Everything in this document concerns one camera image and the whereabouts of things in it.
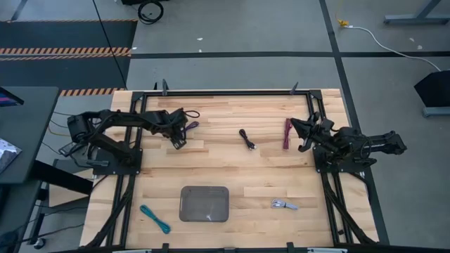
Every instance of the wooden table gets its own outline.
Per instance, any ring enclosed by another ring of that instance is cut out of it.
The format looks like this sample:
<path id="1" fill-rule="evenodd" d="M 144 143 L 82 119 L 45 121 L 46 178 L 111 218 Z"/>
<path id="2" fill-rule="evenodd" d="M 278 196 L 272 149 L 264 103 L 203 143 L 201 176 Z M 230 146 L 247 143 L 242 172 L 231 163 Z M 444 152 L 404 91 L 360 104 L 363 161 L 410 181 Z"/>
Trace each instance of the wooden table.
<path id="1" fill-rule="evenodd" d="M 336 123 L 335 128 L 347 126 L 339 89 L 321 91 L 327 117 Z M 111 110 L 129 111 L 131 94 L 116 91 Z M 168 96 L 151 97 L 147 102 L 147 110 L 172 112 L 177 108 L 197 110 L 201 116 L 195 120 L 200 126 L 188 132 L 188 143 L 180 150 L 159 134 L 143 132 L 142 170 L 134 187 L 127 249 L 161 248 L 164 242 L 171 248 L 285 247 L 286 242 L 294 242 L 296 247 L 333 246 L 312 152 L 297 151 L 301 140 L 294 130 L 290 149 L 282 149 L 285 119 L 306 119 L 306 98 Z M 239 129 L 246 130 L 256 150 L 248 150 Z M 124 127 L 107 130 L 116 141 L 123 141 L 124 133 Z M 92 193 L 80 245 L 87 244 L 110 215 L 116 178 L 109 176 Z M 341 182 L 349 213 L 370 238 L 378 240 L 365 185 L 348 174 L 341 174 Z M 179 198 L 184 186 L 226 186 L 230 192 L 228 221 L 180 221 Z M 271 209 L 274 198 L 300 209 Z M 169 235 L 139 211 L 142 204 L 172 227 Z M 335 213 L 338 228 L 342 228 Z M 122 217 L 117 220 L 115 244 L 121 225 Z"/>

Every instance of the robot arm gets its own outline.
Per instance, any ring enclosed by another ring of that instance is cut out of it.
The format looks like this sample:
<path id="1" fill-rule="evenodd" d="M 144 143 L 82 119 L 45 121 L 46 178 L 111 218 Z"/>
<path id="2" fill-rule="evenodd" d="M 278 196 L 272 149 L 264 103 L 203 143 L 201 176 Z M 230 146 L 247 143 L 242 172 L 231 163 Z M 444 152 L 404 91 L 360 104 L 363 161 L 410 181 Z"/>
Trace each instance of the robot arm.
<path id="1" fill-rule="evenodd" d="M 172 113 L 166 110 L 148 111 L 142 114 L 129 112 L 84 112 L 67 119 L 70 136 L 74 143 L 91 144 L 112 153 L 123 163 L 132 162 L 134 148 L 123 141 L 114 141 L 103 132 L 110 127 L 142 127 L 152 134 L 162 134 L 168 138 L 176 149 L 186 144 L 184 127 L 188 121 L 183 108 Z"/>
<path id="2" fill-rule="evenodd" d="M 319 114 L 315 113 L 307 121 L 290 119 L 298 136 L 304 140 L 299 151 L 313 149 L 318 169 L 327 172 L 360 172 L 377 162 L 370 158 L 373 152 L 400 155 L 406 146 L 399 134 L 391 131 L 379 136 L 365 136 L 352 127 L 333 130 L 334 122 L 323 119 L 317 124 Z"/>

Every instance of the teal wire bundle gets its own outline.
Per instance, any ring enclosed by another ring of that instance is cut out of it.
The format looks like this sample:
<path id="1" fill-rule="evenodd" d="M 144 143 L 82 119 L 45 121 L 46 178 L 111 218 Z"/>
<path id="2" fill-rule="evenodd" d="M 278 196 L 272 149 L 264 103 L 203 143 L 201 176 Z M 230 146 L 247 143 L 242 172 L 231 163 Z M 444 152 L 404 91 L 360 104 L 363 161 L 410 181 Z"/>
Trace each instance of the teal wire bundle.
<path id="1" fill-rule="evenodd" d="M 156 217 L 156 215 L 148 208 L 146 205 L 141 205 L 141 212 L 143 212 L 146 216 L 150 217 L 152 220 L 156 222 L 156 224 L 161 228 L 164 234 L 170 233 L 170 226 L 167 225 L 164 221 L 161 221 Z"/>

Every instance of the caution stripe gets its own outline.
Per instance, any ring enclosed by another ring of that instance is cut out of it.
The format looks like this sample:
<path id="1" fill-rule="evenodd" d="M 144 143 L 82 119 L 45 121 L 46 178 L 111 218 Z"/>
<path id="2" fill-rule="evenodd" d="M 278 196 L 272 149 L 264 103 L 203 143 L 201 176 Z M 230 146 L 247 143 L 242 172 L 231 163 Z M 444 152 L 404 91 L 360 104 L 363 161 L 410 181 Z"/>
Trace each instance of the caution stripe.
<path id="1" fill-rule="evenodd" d="M 59 96 L 94 96 L 111 95 L 114 91 L 124 91 L 125 88 L 101 88 L 101 89 L 68 89 L 62 90 Z"/>
<path id="2" fill-rule="evenodd" d="M 138 22 L 136 18 L 131 19 L 107 19 L 101 20 L 101 22 Z M 0 22 L 99 22 L 98 19 L 92 20 L 5 20 Z"/>
<path id="3" fill-rule="evenodd" d="M 112 52 L 118 53 L 131 53 L 131 49 L 127 47 L 113 47 Z M 0 48 L 1 55 L 27 55 L 27 54 L 85 54 L 85 53 L 111 53 L 109 47 L 100 48 Z"/>
<path id="4" fill-rule="evenodd" d="M 81 56 L 31 56 L 31 57 L 12 57 L 12 58 L 0 58 L 0 61 L 7 60 L 57 60 L 57 59 L 79 59 L 79 58 L 101 58 L 101 57 L 112 57 L 111 53 L 100 54 L 100 55 L 81 55 Z M 116 53 L 115 56 L 126 56 L 131 57 L 129 53 Z"/>

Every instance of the black charger cable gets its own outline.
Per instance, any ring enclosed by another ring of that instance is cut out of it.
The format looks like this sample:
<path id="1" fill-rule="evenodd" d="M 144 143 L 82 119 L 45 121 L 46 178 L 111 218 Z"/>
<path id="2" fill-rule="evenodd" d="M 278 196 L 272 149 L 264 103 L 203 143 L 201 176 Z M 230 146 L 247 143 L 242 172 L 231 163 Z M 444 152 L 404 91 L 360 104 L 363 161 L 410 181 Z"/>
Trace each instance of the black charger cable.
<path id="1" fill-rule="evenodd" d="M 160 14 L 156 18 L 150 18 L 150 15 L 152 15 L 152 13 L 149 13 L 149 15 L 142 13 L 143 8 L 148 4 L 155 4 L 160 9 Z M 163 15 L 164 15 L 164 7 L 162 7 L 162 4 L 158 0 L 145 1 L 138 7 L 139 20 L 145 25 L 152 25 L 153 23 L 156 23 L 158 20 L 162 18 Z"/>
<path id="2" fill-rule="evenodd" d="M 244 129 L 239 130 L 239 134 L 242 136 L 242 138 L 244 138 L 245 144 L 247 144 L 247 147 L 250 150 L 255 150 L 256 149 L 256 145 L 248 140 L 247 134 L 245 133 Z"/>

